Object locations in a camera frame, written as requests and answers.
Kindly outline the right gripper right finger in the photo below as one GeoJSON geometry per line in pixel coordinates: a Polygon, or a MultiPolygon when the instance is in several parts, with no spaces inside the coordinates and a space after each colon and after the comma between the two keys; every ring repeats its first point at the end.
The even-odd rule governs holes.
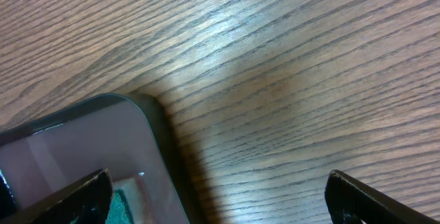
{"type": "Polygon", "coordinates": [[[438,224],[340,170],[329,173],[324,197],[333,224],[438,224]]]}

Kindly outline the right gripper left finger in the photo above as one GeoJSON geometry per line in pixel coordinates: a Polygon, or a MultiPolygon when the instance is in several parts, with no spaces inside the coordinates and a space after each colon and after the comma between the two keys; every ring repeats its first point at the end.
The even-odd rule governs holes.
{"type": "Polygon", "coordinates": [[[9,224],[99,223],[104,224],[111,207],[113,184],[107,169],[100,169],[73,182],[8,217],[9,224]]]}

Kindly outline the green scrub sponge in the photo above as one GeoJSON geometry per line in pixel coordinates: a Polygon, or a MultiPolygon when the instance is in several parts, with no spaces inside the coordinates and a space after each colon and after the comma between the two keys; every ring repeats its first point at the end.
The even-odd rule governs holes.
{"type": "Polygon", "coordinates": [[[122,190],[115,190],[105,224],[134,224],[127,198],[122,190]]]}

